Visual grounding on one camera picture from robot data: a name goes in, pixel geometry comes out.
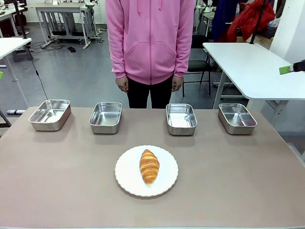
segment hoodie pocket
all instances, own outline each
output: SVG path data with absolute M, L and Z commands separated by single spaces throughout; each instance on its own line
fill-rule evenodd
M 152 75 L 165 76 L 174 72 L 176 52 L 166 42 L 152 42 Z
M 124 54 L 126 73 L 150 77 L 149 43 L 135 42 Z

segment stainless steel tray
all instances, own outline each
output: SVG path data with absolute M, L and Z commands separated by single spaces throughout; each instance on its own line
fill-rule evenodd
M 194 110 L 189 104 L 166 106 L 168 132 L 171 135 L 193 135 L 197 126 Z
M 119 131 L 123 105 L 121 103 L 98 103 L 89 119 L 95 134 L 116 134 Z
M 69 100 L 46 100 L 30 116 L 29 122 L 37 131 L 58 131 L 71 113 Z
M 219 104 L 218 116 L 231 135 L 250 135 L 257 122 L 241 104 Z

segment cable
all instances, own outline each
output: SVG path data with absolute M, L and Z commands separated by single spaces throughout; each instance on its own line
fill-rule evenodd
M 55 51 L 55 50 L 60 50 L 64 47 L 66 47 L 65 45 L 63 44 L 60 44 L 60 43 L 54 43 L 53 45 L 51 45 L 49 48 L 49 46 L 45 47 L 44 49 L 41 48 L 42 45 L 44 45 L 45 43 L 44 42 L 37 42 L 37 43 L 34 43 L 30 46 L 30 49 L 32 50 L 33 53 L 41 53 L 41 52 L 48 52 L 48 51 Z
M 41 83 L 41 86 L 42 86 L 44 95 L 46 96 L 46 98 L 47 98 L 47 100 L 48 100 L 48 96 L 47 96 L 47 94 L 46 94 L 46 91 L 44 90 L 44 87 L 43 87 L 41 78 L 39 77 L 39 73 L 38 73 L 38 71 L 37 71 L 37 69 L 36 69 L 36 67 L 35 67 L 35 65 L 34 65 L 33 56 L 32 56 L 32 53 L 31 53 L 31 52 L 30 52 L 30 59 L 32 60 L 32 64 L 33 64 L 33 67 L 34 67 L 34 69 L 35 69 L 36 75 L 38 76 L 38 79 L 39 79 L 39 81 L 40 81 L 40 83 Z
M 230 86 L 232 82 L 229 82 L 228 85 L 223 89 L 223 92 L 228 88 L 228 86 Z
M 61 21 L 53 21 L 52 19 L 51 19 L 51 21 L 54 23 L 54 25 L 59 26 L 59 27 L 61 28 L 62 31 L 66 31 L 66 27 L 63 25 L 63 23 L 62 23 Z

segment croissant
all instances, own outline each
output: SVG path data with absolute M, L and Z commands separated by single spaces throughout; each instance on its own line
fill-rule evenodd
M 150 150 L 145 149 L 140 159 L 140 172 L 147 185 L 154 183 L 158 176 L 159 167 L 157 157 Z

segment green object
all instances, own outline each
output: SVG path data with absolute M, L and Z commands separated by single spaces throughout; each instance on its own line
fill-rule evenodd
M 287 73 L 292 72 L 292 70 L 291 70 L 290 68 L 291 68 L 290 65 L 289 65 L 289 66 L 286 66 L 286 67 L 281 67 L 281 68 L 280 68 L 280 74 L 281 74 L 281 75 L 284 75 L 284 74 L 287 74 Z

